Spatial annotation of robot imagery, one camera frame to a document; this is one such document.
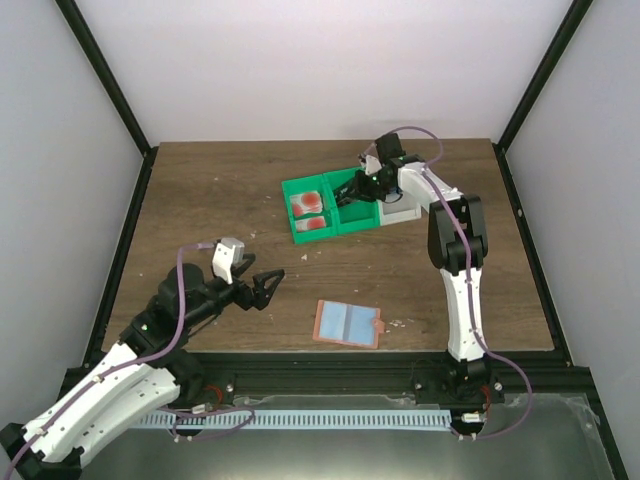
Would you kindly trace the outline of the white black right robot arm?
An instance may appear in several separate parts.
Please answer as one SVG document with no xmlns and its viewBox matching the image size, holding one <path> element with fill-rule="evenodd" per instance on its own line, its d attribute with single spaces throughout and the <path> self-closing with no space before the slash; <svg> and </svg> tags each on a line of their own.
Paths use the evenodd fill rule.
<svg viewBox="0 0 640 480">
<path fill-rule="evenodd" d="M 359 155 L 361 168 L 334 189 L 337 207 L 384 201 L 390 193 L 409 195 L 428 216 L 427 252 L 444 282 L 449 320 L 446 359 L 439 382 L 451 398 L 467 400 L 491 379 L 481 320 L 480 280 L 488 254 L 482 201 L 448 185 L 432 169 L 444 154 L 426 160 L 409 154 L 398 133 L 378 137 Z"/>
</svg>

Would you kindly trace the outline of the pink leather card holder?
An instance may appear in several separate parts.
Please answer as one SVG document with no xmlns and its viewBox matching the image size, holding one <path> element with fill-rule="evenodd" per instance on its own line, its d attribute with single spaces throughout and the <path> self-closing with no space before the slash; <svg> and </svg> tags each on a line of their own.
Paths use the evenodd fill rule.
<svg viewBox="0 0 640 480">
<path fill-rule="evenodd" d="M 386 331 L 379 308 L 319 300 L 312 338 L 349 347 L 377 349 Z"/>
</svg>

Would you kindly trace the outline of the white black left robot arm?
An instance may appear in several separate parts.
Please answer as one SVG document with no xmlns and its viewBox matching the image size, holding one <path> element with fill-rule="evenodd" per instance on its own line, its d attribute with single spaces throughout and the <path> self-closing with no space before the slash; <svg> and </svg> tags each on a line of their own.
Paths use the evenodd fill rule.
<svg viewBox="0 0 640 480">
<path fill-rule="evenodd" d="M 10 463 L 4 474 L 24 479 L 77 479 L 92 458 L 156 409 L 195 401 L 204 371 L 185 349 L 192 336 L 230 305 L 263 310 L 285 272 L 242 276 L 255 256 L 212 260 L 212 277 L 178 262 L 145 309 L 82 380 L 53 406 L 25 424 L 9 423 L 1 446 Z"/>
</svg>

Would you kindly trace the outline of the red circle card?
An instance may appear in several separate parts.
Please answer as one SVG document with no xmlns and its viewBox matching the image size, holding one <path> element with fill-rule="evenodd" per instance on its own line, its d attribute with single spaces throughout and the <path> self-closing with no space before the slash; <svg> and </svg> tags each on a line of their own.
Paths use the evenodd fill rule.
<svg viewBox="0 0 640 480">
<path fill-rule="evenodd" d="M 319 212 L 323 210 L 322 196 L 317 191 L 303 193 L 299 203 L 304 211 Z"/>
<path fill-rule="evenodd" d="M 326 219 L 323 216 L 301 218 L 294 223 L 296 232 L 307 233 L 315 230 L 321 230 L 327 227 Z"/>
</svg>

